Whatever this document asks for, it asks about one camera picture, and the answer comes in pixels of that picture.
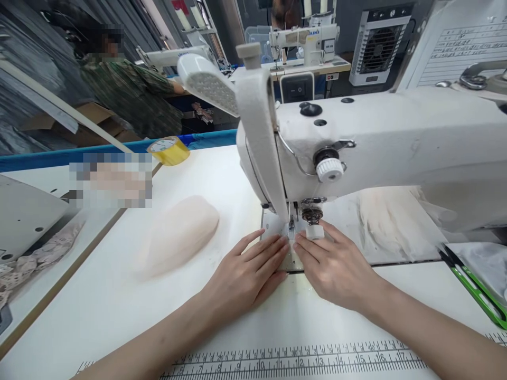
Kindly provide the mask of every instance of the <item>packing tape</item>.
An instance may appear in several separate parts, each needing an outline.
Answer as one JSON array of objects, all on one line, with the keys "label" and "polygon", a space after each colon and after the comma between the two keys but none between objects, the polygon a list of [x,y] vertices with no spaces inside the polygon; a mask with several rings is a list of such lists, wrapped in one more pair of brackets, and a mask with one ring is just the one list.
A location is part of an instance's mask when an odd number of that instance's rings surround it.
[{"label": "packing tape", "polygon": [[189,149],[176,136],[164,137],[155,141],[147,151],[166,166],[180,164],[190,155]]}]

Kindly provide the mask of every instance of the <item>forearm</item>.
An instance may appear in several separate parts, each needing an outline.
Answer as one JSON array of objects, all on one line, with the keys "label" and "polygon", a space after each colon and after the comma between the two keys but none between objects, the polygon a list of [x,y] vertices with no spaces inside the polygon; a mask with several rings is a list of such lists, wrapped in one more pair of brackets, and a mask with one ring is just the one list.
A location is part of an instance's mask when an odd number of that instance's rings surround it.
[{"label": "forearm", "polygon": [[365,316],[407,344],[440,378],[505,378],[505,348],[387,282],[383,294]]},{"label": "forearm", "polygon": [[217,326],[200,294],[155,326],[75,377],[76,380],[150,380],[210,337]]}]

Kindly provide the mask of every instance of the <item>printed ruler numbers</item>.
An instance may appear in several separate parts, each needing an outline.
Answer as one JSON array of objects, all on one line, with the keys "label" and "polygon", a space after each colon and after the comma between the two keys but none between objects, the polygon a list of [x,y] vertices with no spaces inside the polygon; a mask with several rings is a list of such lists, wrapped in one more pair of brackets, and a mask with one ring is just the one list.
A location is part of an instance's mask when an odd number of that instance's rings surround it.
[{"label": "printed ruler numbers", "polygon": [[[484,334],[507,347],[507,332]],[[83,362],[78,372],[93,362]],[[159,380],[239,380],[421,370],[427,365],[398,340],[241,349],[185,355]]]}]

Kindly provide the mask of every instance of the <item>background sewing machine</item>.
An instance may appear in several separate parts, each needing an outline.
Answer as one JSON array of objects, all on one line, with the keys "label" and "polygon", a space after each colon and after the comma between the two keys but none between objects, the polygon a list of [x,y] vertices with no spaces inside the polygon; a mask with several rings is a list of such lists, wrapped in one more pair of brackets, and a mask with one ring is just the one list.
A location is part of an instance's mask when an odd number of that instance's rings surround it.
[{"label": "background sewing machine", "polygon": [[315,27],[294,28],[285,31],[271,31],[269,43],[275,61],[285,58],[284,48],[302,47],[304,65],[316,66],[334,59],[335,43],[340,36],[336,24]]},{"label": "background sewing machine", "polygon": [[136,64],[139,65],[144,63],[146,67],[158,73],[163,73],[164,67],[176,67],[178,65],[178,59],[180,59],[182,55],[190,53],[200,55],[218,67],[217,60],[207,44],[187,48],[184,47],[183,49],[160,50],[148,53],[144,52],[143,49],[138,46],[136,51],[141,58],[141,61],[136,61]]}]

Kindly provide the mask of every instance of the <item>hand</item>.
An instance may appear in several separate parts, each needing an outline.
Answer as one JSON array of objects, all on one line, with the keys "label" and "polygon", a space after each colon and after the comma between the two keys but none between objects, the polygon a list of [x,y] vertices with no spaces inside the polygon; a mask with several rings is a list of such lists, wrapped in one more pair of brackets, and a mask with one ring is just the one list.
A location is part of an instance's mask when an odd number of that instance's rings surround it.
[{"label": "hand", "polygon": [[201,291],[219,324],[232,322],[263,303],[287,277],[287,272],[275,272],[289,250],[287,237],[270,236],[243,253],[264,231],[243,237]]},{"label": "hand", "polygon": [[320,297],[362,314],[368,312],[378,292],[389,283],[374,272],[352,240],[323,220],[319,224],[334,242],[310,241],[301,232],[294,244],[308,281]]}]

